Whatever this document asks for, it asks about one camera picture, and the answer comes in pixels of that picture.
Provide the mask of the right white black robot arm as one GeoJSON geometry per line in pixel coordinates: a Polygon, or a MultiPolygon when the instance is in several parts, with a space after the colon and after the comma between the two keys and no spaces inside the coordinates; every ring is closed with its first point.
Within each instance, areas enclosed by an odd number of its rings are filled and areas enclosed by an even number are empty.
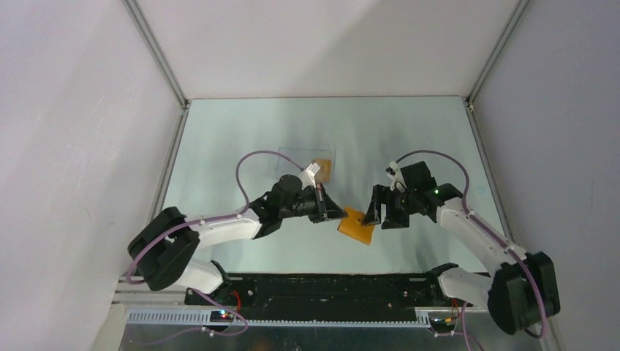
{"type": "Polygon", "coordinates": [[[484,306],[496,325],[513,335],[533,324],[544,326],[561,310],[552,259],[530,253],[499,234],[476,210],[464,192],[452,184],[438,184],[425,162],[386,170],[390,185],[377,184],[361,225],[383,230],[409,227],[419,214],[454,235],[483,265],[487,274],[468,272],[454,263],[431,270],[426,298],[443,306],[452,298],[484,306]]]}

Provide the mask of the tan credit card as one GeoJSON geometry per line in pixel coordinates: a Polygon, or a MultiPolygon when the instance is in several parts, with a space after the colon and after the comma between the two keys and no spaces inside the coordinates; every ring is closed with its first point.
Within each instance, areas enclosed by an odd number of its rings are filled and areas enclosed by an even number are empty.
{"type": "Polygon", "coordinates": [[[314,179],[316,182],[328,183],[332,178],[333,161],[331,159],[313,159],[314,163],[320,166],[320,169],[315,173],[314,179]]]}

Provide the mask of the orange card holder wallet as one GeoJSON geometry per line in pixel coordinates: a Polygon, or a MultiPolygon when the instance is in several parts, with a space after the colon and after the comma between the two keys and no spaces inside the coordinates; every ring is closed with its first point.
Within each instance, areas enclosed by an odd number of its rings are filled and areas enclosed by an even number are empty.
{"type": "Polygon", "coordinates": [[[365,214],[354,208],[344,208],[347,216],[341,219],[337,230],[362,244],[370,245],[374,233],[375,225],[364,225],[365,214]]]}

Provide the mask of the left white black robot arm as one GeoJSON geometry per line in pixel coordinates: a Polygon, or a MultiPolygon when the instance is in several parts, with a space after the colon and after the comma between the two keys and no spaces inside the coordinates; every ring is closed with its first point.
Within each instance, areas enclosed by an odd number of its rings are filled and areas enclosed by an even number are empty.
{"type": "Polygon", "coordinates": [[[194,254],[229,241],[263,238],[279,230],[285,219],[295,217],[319,224],[344,219],[347,212],[321,183],[306,185],[296,175],[282,176],[237,214],[190,219],[172,206],[129,243],[128,273],[141,275],[139,282],[152,291],[180,285],[198,289],[213,304],[223,304],[231,295],[225,270],[215,260],[194,259],[194,254]]]}

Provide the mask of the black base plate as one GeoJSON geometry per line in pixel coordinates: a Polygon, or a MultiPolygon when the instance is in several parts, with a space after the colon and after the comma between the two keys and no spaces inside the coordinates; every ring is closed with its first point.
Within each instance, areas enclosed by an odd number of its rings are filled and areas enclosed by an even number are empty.
{"type": "Polygon", "coordinates": [[[218,297],[246,319],[293,321],[414,321],[423,307],[453,307],[427,273],[234,273],[218,297]]]}

